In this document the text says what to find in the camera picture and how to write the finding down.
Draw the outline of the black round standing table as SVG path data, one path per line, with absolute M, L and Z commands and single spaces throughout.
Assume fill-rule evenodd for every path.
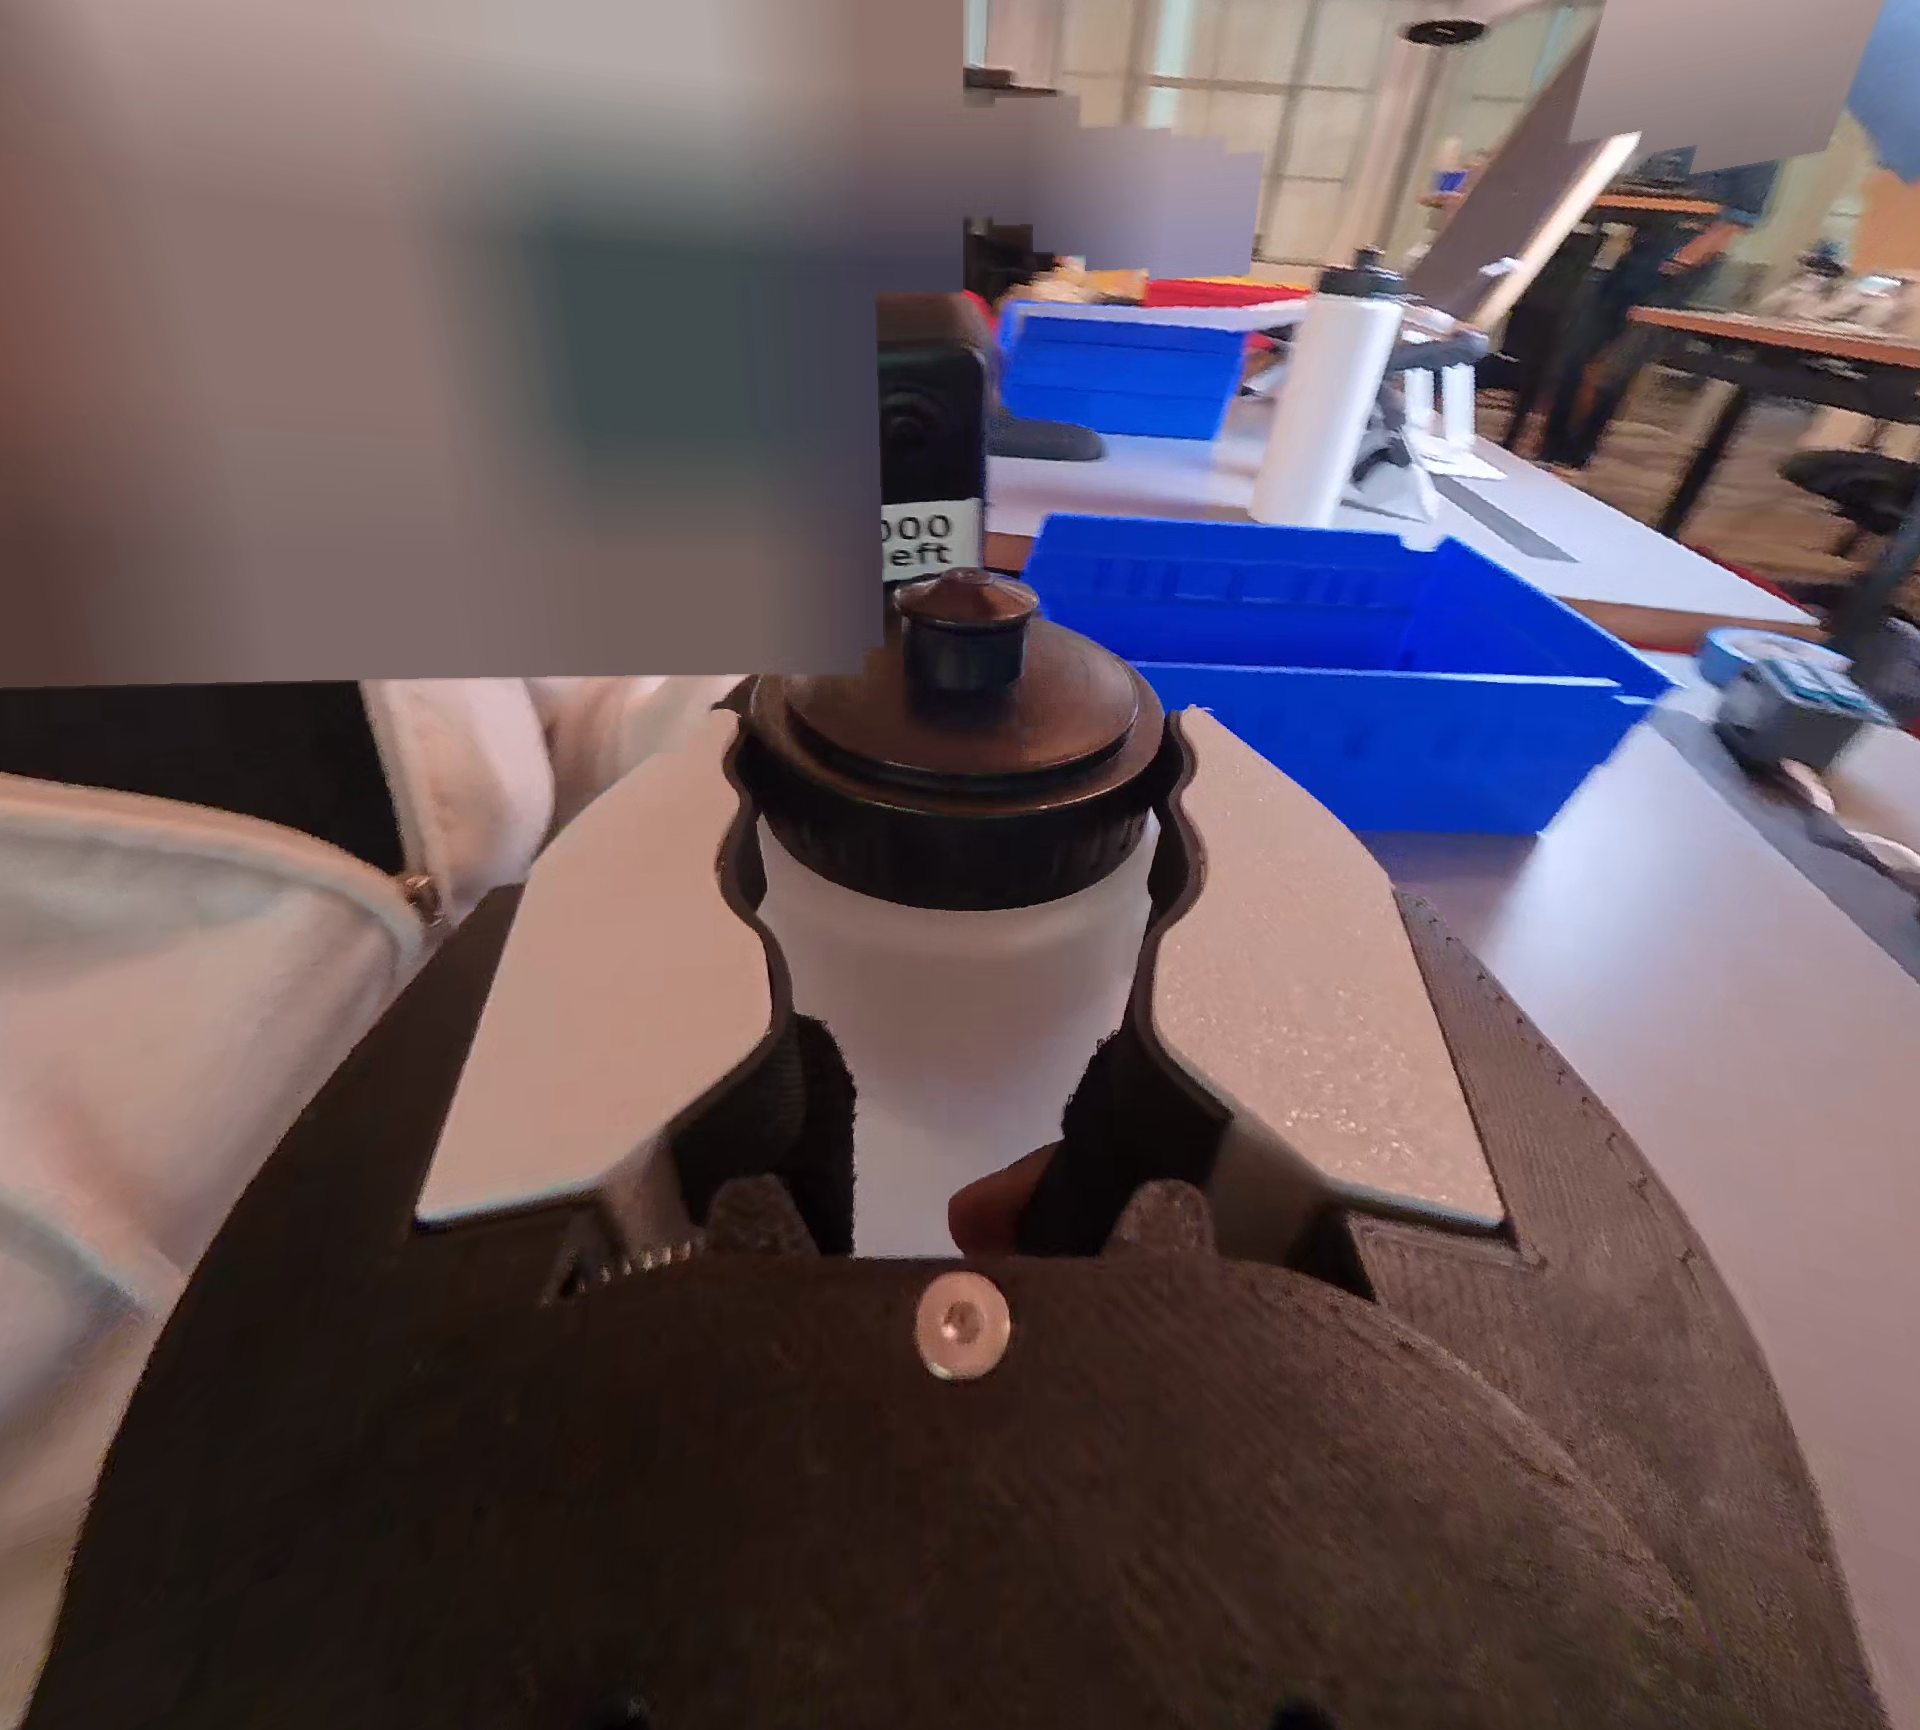
M 1460 130 L 1460 91 L 1485 36 L 1487 22 L 1470 16 L 1430 16 L 1404 33 L 1414 52 L 1414 85 L 1394 219 L 1394 264 L 1400 267 L 1429 252 L 1460 178 L 1472 165 L 1469 136 Z

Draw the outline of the wooden office table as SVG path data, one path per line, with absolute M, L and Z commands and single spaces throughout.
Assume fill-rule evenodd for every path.
M 1919 344 L 1913 339 L 1670 305 L 1639 305 L 1631 326 L 1645 338 L 1651 365 L 1678 367 L 1733 389 L 1653 522 L 1668 539 L 1680 538 L 1757 402 L 1798 402 L 1896 425 L 1919 422 Z

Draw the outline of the stacked small blue bins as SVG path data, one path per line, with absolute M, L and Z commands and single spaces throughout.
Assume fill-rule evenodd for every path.
M 1247 336 L 1156 309 L 1016 302 L 999 318 L 1000 398 L 1029 422 L 1212 441 L 1242 385 Z

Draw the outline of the grey slanted panel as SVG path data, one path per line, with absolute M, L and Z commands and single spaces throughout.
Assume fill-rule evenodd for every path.
M 1572 120 L 1598 37 L 1583 43 L 1532 97 L 1499 151 L 1410 269 L 1416 304 L 1487 329 L 1542 271 L 1612 180 L 1632 163 L 1637 131 L 1575 137 Z

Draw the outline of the white bottle with black cap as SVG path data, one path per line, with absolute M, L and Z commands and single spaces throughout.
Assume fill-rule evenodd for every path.
M 1292 326 L 1249 515 L 1330 528 L 1404 329 L 1404 281 L 1381 247 L 1327 267 Z

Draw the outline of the person's black top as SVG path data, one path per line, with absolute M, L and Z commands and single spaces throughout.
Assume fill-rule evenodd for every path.
M 358 681 L 5 688 L 3 767 L 253 815 L 389 876 L 408 866 Z

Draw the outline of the black bottle lid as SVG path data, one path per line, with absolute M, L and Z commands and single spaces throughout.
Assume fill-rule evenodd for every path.
M 1164 704 L 1027 581 L 946 569 L 903 586 L 854 674 L 763 676 L 737 773 L 801 866 L 943 912 L 1064 901 L 1143 842 L 1166 773 Z

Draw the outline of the small blue grey device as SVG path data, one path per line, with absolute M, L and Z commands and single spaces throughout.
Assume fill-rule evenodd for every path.
M 1895 727 L 1846 669 L 1789 655 L 1745 661 L 1712 718 L 1716 739 L 1752 771 L 1797 763 L 1824 773 L 1864 735 Z

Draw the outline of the white plastic bottle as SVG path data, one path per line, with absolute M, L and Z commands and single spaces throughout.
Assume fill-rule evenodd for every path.
M 836 885 L 767 826 L 759 845 L 793 1006 L 828 1028 L 857 1092 L 852 1251 L 948 1255 L 953 1193 L 1059 1138 L 1125 1019 L 1159 824 L 1081 891 L 978 912 Z

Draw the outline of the blue tape roll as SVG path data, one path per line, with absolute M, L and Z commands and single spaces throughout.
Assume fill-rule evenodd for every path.
M 1844 660 L 1822 641 L 1754 627 L 1711 629 L 1701 637 L 1692 655 L 1701 679 L 1716 690 L 1731 686 L 1745 669 L 1760 661 L 1844 668 Z

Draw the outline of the person's left forearm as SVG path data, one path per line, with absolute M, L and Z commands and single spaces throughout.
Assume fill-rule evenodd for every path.
M 746 681 L 740 674 L 528 678 L 552 784 L 540 845 L 634 767 L 680 749 Z

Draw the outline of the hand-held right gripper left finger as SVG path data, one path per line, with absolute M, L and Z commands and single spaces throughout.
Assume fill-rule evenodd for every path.
M 744 890 L 754 805 L 717 708 L 594 798 L 540 854 L 416 1193 L 427 1230 L 585 1202 L 620 1247 L 685 1247 L 710 1198 L 709 1147 L 784 1147 L 756 1085 L 793 996 Z

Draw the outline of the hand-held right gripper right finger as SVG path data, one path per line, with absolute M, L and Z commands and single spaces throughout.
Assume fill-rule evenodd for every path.
M 1224 1253 L 1302 1253 L 1330 1219 L 1453 1237 L 1508 1221 L 1393 879 L 1328 805 L 1202 708 L 1175 753 L 1172 882 L 1131 1019 L 1198 1104 Z

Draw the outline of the person's white hoodie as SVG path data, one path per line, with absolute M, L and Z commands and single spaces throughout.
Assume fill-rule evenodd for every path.
M 399 876 L 253 815 L 5 771 L 7 1554 L 79 1521 L 124 1378 L 255 1168 L 548 829 L 524 681 L 356 683 Z

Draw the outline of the blue plastic bin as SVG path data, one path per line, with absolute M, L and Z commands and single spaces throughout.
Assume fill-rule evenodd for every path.
M 1358 833 L 1539 835 L 1673 688 L 1453 538 L 1054 512 L 1022 580 Z

